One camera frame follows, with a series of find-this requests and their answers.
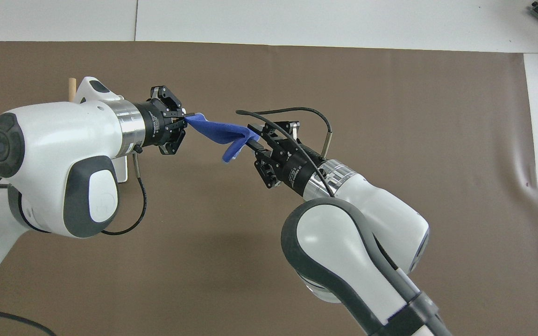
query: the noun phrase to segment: white floor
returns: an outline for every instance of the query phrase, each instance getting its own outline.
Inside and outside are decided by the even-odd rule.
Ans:
[[[0,0],[0,41],[193,41],[527,53],[538,175],[538,21],[531,0]]]

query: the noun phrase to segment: brown paper sheet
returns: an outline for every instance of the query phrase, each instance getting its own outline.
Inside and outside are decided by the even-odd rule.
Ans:
[[[330,157],[431,224],[411,278],[450,330],[538,335],[538,190],[522,55],[0,42],[0,113],[66,100],[68,78],[84,76],[132,101],[168,85],[188,112],[216,121],[254,122],[236,109],[319,109],[335,131]],[[301,139],[320,149],[320,119],[278,119],[299,119]],[[312,296],[282,255],[283,221],[302,199],[263,187],[248,150],[222,164],[226,147],[187,132],[178,155],[141,155],[149,209],[137,230],[21,237],[0,266],[0,310],[62,336],[360,335],[346,309]],[[112,229],[140,212],[130,178]],[[33,334],[0,319],[0,335]]]

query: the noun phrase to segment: blue towel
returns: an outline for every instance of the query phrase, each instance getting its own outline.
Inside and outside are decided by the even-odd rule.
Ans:
[[[244,126],[208,121],[202,113],[196,113],[185,119],[188,124],[201,132],[203,136],[217,143],[224,145],[232,142],[221,158],[226,163],[229,163],[230,160],[238,156],[242,147],[246,146],[246,142],[249,139],[252,138],[254,141],[259,140],[259,136],[255,132]]]

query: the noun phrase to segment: wooden stick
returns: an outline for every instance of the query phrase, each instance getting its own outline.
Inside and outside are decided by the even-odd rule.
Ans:
[[[76,96],[76,78],[68,79],[68,101],[73,102]]]

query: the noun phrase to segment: blue cloth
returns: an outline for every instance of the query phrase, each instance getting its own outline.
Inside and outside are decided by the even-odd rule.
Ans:
[[[226,163],[238,156],[249,139],[259,140],[259,136],[255,132],[244,126],[208,121],[202,113],[196,113],[185,119],[195,130],[214,142],[222,145],[232,142],[221,158]]]

